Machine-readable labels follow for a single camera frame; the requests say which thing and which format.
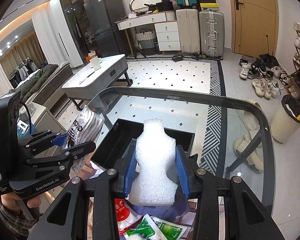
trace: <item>wooden door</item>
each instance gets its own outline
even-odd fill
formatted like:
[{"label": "wooden door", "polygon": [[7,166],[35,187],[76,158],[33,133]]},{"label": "wooden door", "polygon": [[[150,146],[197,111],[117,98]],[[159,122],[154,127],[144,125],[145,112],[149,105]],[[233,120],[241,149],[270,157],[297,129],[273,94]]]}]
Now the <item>wooden door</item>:
[{"label": "wooden door", "polygon": [[274,53],[277,42],[276,0],[232,0],[234,52],[253,57]]}]

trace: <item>person's sleeve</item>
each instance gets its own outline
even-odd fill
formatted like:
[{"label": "person's sleeve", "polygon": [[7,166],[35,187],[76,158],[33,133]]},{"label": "person's sleeve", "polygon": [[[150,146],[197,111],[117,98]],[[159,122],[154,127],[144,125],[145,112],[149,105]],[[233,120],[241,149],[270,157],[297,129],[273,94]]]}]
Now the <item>person's sleeve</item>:
[{"label": "person's sleeve", "polygon": [[29,236],[29,229],[34,226],[37,220],[29,221],[23,215],[17,215],[2,205],[0,197],[0,218],[17,240],[26,240]]}]

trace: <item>human hand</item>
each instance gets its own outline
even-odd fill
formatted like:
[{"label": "human hand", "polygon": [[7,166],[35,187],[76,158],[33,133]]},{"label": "human hand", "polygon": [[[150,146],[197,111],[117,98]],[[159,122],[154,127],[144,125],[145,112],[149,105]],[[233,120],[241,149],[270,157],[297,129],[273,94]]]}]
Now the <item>human hand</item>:
[{"label": "human hand", "polygon": [[[21,198],[19,198],[15,192],[11,192],[1,196],[2,205],[4,205],[10,211],[19,214],[20,208],[17,205],[17,200],[21,200]],[[38,207],[40,206],[40,204],[41,204],[41,195],[29,199],[27,201],[27,206],[29,208]]]}]

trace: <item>red label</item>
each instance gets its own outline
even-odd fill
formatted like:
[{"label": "red label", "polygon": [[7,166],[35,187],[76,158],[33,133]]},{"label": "red label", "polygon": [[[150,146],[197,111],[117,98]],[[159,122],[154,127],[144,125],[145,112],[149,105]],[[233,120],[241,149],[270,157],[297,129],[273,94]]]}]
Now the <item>red label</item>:
[{"label": "red label", "polygon": [[130,210],[126,208],[124,199],[114,199],[115,213],[117,215],[117,221],[121,222],[126,220],[130,215]]}]

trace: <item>white cup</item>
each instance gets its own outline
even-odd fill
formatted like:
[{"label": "white cup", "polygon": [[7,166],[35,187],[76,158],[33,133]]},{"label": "white cup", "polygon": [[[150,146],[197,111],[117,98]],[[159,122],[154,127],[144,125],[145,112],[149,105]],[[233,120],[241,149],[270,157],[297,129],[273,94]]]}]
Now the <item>white cup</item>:
[{"label": "white cup", "polygon": [[93,66],[94,70],[98,70],[101,68],[98,57],[93,57],[92,59],[90,59],[90,63]]}]

